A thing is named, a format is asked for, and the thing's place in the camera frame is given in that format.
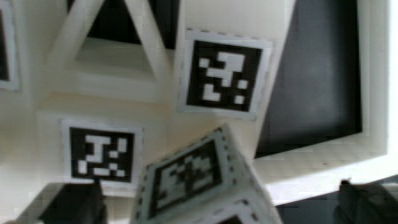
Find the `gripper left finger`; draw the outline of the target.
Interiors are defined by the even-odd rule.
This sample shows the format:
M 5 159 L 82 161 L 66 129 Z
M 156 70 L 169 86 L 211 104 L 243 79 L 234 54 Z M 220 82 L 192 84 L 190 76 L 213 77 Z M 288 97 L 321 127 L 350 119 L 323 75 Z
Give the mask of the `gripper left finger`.
M 108 224 L 98 184 L 66 184 L 39 216 L 44 224 Z

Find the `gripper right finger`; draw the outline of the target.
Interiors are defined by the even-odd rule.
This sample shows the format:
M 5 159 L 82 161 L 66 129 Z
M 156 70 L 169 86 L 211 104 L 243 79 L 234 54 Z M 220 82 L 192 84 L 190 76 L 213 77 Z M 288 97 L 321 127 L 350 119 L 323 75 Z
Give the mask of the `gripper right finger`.
M 398 224 L 398 183 L 341 181 L 334 224 Z

